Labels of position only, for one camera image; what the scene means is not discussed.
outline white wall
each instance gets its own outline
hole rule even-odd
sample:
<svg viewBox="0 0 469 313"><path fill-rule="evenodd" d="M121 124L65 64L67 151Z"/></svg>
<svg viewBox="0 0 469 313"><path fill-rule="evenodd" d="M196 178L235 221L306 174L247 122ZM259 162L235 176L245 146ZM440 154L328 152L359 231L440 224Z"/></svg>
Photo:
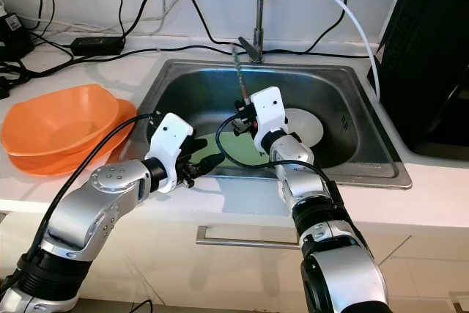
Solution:
<svg viewBox="0 0 469 313"><path fill-rule="evenodd" d="M3 0L9 11L35 17L38 0ZM197 0L215 37L252 38L255 18L254 0ZM371 43L376 43L393 0L349 0L349 5L361 22ZM124 0L124 19L132 19L141 0ZM159 15L161 0L150 0L145 15ZM91 23L107 26L117 22L119 0L56 0L56 17L61 21ZM51 1L46 0L43 17L51 13ZM340 9L330 0L266 0L266 40L315 40L336 21ZM143 23L137 32L149 32L157 22ZM190 0L181 0L167 16L161 34L204 37L204 29ZM361 42L351 21L330 33L325 42Z"/></svg>

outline white hose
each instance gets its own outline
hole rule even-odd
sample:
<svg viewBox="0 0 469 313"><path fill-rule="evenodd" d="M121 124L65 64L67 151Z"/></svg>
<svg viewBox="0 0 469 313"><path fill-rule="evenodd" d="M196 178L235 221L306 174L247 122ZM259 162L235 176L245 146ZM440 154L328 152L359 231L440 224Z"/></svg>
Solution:
<svg viewBox="0 0 469 313"><path fill-rule="evenodd" d="M355 24L355 27L357 28L358 32L360 32L360 36L365 43L366 47L366 52L368 53L369 60L372 63L372 70L373 70L373 76L374 76L374 86L375 86L375 91L376 91L376 101L379 102L381 98L381 93L380 93L380 80L378 79L378 71L376 68L376 63L374 62L373 58L373 53L372 53L372 48L369 45L368 40L366 39L365 32L363 32L363 29L361 28L357 18L353 15L352 11L347 7L347 5L344 4L342 0L334 0L344 11L349 15L350 19L352 19L353 23Z"/></svg>

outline silver robot arm segment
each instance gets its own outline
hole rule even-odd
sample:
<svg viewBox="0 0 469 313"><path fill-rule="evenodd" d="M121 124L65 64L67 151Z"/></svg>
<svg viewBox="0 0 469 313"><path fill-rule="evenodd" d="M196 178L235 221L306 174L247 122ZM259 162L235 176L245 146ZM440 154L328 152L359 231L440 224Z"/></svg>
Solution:
<svg viewBox="0 0 469 313"><path fill-rule="evenodd" d="M288 134L277 87L251 96L256 112L254 145L271 161L313 164L310 148ZM345 209L334 181L301 165L276 165L284 200L300 237L301 273L313 313L389 313L383 275Z"/></svg>
<svg viewBox="0 0 469 313"><path fill-rule="evenodd" d="M92 261L121 217L150 192L170 192L180 183L192 186L195 178L224 160L222 155L209 155L191 163L191 153L207 146L206 140L194 135L184 120L167 114L144 161L101 166L63 198L33 259L27 261L23 254L18 261L21 277L0 298L0 313L70 311Z"/></svg>

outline white countertop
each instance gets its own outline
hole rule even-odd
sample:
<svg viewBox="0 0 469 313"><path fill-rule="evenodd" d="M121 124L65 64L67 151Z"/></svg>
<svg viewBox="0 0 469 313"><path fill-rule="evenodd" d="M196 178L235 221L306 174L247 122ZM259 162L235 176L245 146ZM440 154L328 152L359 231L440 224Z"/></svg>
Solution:
<svg viewBox="0 0 469 313"><path fill-rule="evenodd" d="M97 83L116 97L137 107L170 58L227 61L229 57L202 52L192 54L145 54L114 62L76 65L47 78L38 78L11 91L0 100L0 121L10 107L38 95L82 84ZM64 60L61 54L42 49L29 54L24 63L31 70L44 70ZM352 67L368 94L364 77L367 59L328 57L268 56L266 62ZM469 163L431 161L408 152L380 106L375 106L413 181L410 190L340 186L345 205L358 227L365 231L409 235L469 235ZM74 187L84 183L99 163L84 172ZM0 211L43 213L67 177L31 177L11 165L0 150ZM170 194L152 194L127 216L212 223L265 224L292 227L281 200L279 183L269 180L236 180L203 177L192 189L178 188Z"/></svg>

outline orange plate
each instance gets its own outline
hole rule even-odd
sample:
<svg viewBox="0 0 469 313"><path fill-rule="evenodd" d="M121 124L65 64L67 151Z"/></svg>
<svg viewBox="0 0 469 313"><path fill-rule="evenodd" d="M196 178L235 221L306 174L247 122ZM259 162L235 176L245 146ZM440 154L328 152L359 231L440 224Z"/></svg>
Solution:
<svg viewBox="0 0 469 313"><path fill-rule="evenodd" d="M62 155L84 150L117 118L116 98L88 84L15 104L5 117L1 144L10 155Z"/></svg>
<svg viewBox="0 0 469 313"><path fill-rule="evenodd" d="M8 155L10 161L14 166L26 174L34 176L59 176L68 174L81 164L81 162L88 156L88 154L96 147L96 145L108 134L112 129L136 116L137 111L135 106L127 100L118 99L119 115L114 121L114 124L104 131L99 137L92 141L92 146L77 153L65 156L39 156L39 157L18 157L17 155ZM104 155L108 154L114 148L124 141L125 137L132 130L133 125L129 125L116 135L114 135L108 143L96 154L93 161L97 161Z"/></svg>

